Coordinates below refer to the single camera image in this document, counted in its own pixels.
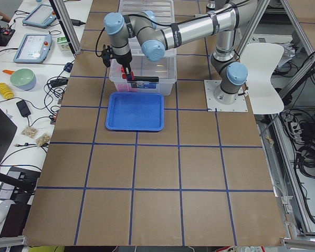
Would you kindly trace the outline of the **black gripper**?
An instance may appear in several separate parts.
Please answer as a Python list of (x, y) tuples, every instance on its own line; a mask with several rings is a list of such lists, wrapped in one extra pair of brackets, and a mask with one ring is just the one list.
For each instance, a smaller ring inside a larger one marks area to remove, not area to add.
[(116, 47), (112, 46), (113, 59), (121, 64), (125, 69), (127, 81), (135, 81), (134, 73), (131, 70), (131, 48), (130, 46)]

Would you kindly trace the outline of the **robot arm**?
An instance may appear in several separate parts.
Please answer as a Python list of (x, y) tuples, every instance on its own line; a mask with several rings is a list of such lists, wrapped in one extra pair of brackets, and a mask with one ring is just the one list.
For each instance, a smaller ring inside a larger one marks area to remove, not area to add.
[(257, 1), (227, 1), (220, 9), (183, 22), (162, 25), (161, 29), (157, 29), (158, 23), (150, 10), (129, 15), (108, 13), (103, 23), (111, 44), (103, 46), (100, 57), (106, 67), (115, 59), (123, 68), (123, 79), (136, 88), (147, 89), (156, 86), (160, 80), (133, 73), (130, 38), (137, 38), (148, 60), (159, 61), (169, 49), (217, 34), (211, 62), (222, 80), (213, 95), (221, 104), (233, 104), (248, 77), (246, 66), (234, 59), (233, 34), (251, 19), (256, 7)]

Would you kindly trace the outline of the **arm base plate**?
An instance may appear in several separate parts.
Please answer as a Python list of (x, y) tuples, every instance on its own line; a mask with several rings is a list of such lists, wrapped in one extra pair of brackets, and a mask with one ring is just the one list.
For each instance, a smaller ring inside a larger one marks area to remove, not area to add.
[(248, 112), (242, 87), (235, 94), (221, 89), (221, 80), (204, 80), (207, 110), (211, 112)]

